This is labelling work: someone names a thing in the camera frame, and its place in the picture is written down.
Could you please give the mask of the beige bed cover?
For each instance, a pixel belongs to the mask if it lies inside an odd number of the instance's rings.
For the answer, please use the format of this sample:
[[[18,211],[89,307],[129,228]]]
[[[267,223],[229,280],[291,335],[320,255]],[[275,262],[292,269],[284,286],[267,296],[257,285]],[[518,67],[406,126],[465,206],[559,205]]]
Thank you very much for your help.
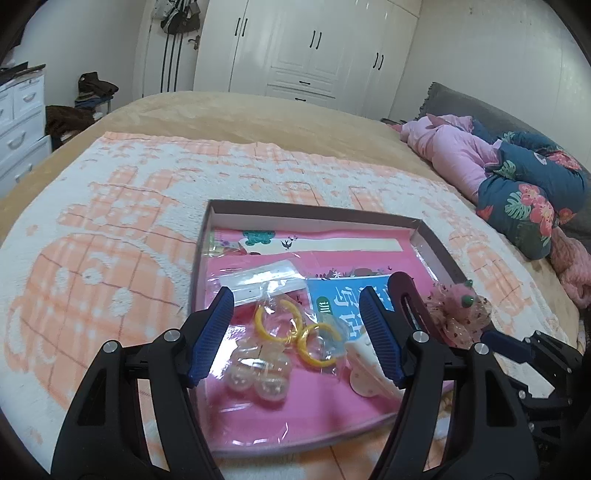
[[[249,199],[399,214],[439,236],[510,332],[533,316],[570,343],[580,314],[547,261],[530,262],[477,216],[383,123],[294,101],[181,92],[132,102],[56,150],[1,203],[1,299],[24,289],[41,249],[68,233],[59,224],[108,174],[132,165],[139,179],[179,170],[164,224],[194,240],[211,199]]]

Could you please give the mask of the white drawer cabinet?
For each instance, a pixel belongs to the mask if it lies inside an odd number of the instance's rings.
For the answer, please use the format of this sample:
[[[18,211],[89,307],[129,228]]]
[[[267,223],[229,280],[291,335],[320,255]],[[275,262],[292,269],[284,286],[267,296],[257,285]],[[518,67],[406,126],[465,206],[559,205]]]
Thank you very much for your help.
[[[51,154],[51,140],[45,133],[44,70],[44,64],[24,63],[1,75],[2,198]]]

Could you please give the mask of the pink plush hair accessory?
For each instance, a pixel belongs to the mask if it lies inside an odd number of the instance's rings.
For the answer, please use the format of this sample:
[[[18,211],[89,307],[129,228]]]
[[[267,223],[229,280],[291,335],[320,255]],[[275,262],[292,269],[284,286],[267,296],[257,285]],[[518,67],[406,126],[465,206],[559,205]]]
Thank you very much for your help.
[[[469,349],[492,324],[492,305],[477,294],[472,280],[436,282],[425,304],[435,326],[452,347]]]

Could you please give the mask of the dark maroon hair clip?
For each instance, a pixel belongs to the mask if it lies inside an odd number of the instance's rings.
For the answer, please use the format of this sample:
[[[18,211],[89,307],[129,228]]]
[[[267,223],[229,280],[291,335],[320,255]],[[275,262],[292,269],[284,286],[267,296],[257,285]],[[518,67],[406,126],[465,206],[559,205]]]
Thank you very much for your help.
[[[392,274],[388,280],[388,294],[394,310],[413,331],[421,330],[440,343],[445,342],[410,275],[405,272]]]

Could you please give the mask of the red bead hair accessory packet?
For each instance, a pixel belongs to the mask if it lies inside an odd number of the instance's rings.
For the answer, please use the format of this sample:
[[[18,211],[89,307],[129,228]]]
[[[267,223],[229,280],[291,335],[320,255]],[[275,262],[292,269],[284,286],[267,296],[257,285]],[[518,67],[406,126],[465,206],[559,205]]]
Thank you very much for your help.
[[[232,267],[223,270],[221,274],[207,280],[207,298],[213,299],[222,287],[231,290],[236,307],[308,289],[304,276],[290,260],[280,260],[248,269]]]

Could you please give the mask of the white comb hair clip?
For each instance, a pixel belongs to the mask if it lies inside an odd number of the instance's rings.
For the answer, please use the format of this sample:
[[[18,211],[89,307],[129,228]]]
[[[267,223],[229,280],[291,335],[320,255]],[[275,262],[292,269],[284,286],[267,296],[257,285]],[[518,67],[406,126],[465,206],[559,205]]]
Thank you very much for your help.
[[[377,358],[368,333],[345,343],[346,361],[349,364],[349,385],[363,398],[381,396],[389,400],[401,400],[404,391],[388,379]]]

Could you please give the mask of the white door with bags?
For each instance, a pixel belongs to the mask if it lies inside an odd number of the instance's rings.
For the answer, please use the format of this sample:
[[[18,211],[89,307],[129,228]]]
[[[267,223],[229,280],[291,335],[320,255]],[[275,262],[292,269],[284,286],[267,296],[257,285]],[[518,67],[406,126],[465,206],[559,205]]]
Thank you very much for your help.
[[[198,44],[208,1],[197,1],[200,28],[176,35],[161,27],[166,1],[147,1],[141,17],[132,82],[134,100],[193,89]]]

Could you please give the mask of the grey pillow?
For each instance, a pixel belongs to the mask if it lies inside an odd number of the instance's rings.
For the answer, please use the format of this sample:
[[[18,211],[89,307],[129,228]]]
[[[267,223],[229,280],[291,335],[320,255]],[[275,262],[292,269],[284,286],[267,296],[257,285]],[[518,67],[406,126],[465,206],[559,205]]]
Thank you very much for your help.
[[[509,131],[527,131],[542,135],[542,132],[511,114],[438,82],[430,85],[418,116],[422,117],[428,113],[438,116],[472,116],[493,136],[500,136]],[[590,243],[590,196],[587,196],[584,208],[563,227],[563,230],[569,237],[583,244]]]

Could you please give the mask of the white wardrobe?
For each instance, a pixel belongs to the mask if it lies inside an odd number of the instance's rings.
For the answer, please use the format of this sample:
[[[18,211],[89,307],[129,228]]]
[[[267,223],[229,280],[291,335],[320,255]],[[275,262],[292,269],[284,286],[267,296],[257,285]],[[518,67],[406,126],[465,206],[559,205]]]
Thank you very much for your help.
[[[389,116],[419,1],[211,1],[193,88]]]

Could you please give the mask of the white orange patterned blanket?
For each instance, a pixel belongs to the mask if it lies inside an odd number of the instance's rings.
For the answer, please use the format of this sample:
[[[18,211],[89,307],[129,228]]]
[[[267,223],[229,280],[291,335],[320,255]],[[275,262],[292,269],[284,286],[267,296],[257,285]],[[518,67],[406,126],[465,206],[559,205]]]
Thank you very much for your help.
[[[211,199],[399,214],[439,236],[508,333],[541,328],[574,343],[578,311],[545,262],[526,261],[398,136],[382,161],[108,132],[45,181],[1,247],[1,408],[29,452],[51,463],[65,412],[107,340],[151,340],[179,324]]]

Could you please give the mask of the blue floral quilt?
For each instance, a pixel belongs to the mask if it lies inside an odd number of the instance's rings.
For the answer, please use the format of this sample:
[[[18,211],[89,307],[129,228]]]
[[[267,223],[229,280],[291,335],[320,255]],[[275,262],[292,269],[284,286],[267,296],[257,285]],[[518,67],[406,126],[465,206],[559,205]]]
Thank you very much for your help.
[[[528,131],[493,135],[475,120],[482,163],[465,192],[477,214],[530,260],[550,254],[553,231],[585,205],[579,162],[548,137]]]

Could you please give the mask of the pink knitted cloth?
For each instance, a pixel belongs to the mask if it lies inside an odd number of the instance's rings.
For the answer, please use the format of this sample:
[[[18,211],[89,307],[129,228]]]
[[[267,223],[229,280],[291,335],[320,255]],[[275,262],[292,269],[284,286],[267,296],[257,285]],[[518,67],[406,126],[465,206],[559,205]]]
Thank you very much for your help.
[[[591,303],[591,259],[584,245],[556,227],[551,237],[550,262],[567,296],[579,308]]]

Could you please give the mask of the brown cardboard tray box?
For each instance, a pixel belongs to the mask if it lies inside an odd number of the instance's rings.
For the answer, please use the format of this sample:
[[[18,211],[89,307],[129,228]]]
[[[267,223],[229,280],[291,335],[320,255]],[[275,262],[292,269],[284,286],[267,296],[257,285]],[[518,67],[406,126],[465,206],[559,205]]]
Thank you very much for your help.
[[[372,287],[387,301],[389,277],[408,274],[421,295],[461,283],[465,274],[428,225],[418,219],[329,207],[212,200],[206,206],[191,274],[189,306],[208,306],[221,288],[235,310],[204,384],[195,394],[202,430],[217,456],[246,457],[311,450],[391,424],[402,396],[385,379],[363,333],[359,299]],[[270,401],[250,383],[231,389],[231,355],[256,335],[254,315],[266,309],[270,334],[290,333],[286,296],[304,323],[329,321],[308,351],[337,353],[328,368],[309,366],[287,347],[287,393]]]

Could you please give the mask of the pile of dark clothes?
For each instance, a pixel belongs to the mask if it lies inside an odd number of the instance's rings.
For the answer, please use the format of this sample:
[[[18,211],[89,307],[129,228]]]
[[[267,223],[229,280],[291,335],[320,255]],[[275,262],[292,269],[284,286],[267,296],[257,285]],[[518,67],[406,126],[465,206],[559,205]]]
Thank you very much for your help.
[[[78,95],[73,107],[49,105],[45,108],[45,135],[49,137],[53,151],[93,125],[97,108],[109,107],[119,91],[117,85],[101,80],[97,72],[83,73],[77,86]]]

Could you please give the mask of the blue card with characters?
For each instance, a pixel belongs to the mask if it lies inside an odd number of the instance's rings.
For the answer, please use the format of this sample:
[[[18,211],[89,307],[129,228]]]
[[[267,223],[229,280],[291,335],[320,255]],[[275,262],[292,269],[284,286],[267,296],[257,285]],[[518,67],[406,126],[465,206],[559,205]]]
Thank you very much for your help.
[[[393,309],[387,290],[388,279],[387,275],[308,278],[307,287],[315,313],[332,315],[338,320],[339,327],[348,327],[349,340],[356,340],[363,329],[359,308],[363,289],[372,287],[383,304]]]

